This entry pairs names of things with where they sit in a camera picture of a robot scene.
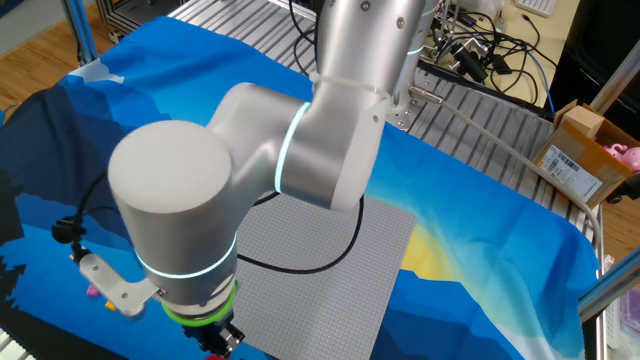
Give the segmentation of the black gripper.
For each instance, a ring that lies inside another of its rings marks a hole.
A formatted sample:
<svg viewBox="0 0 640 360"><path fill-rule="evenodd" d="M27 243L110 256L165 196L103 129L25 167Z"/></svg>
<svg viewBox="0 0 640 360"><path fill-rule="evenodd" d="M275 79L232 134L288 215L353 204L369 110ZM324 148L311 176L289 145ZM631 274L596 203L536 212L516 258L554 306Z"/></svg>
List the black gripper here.
<svg viewBox="0 0 640 360"><path fill-rule="evenodd" d="M213 322L199 327L182 326L184 334L195 339L203 351L210 351L221 358L229 358L240 343L244 333L229 321Z"/></svg>

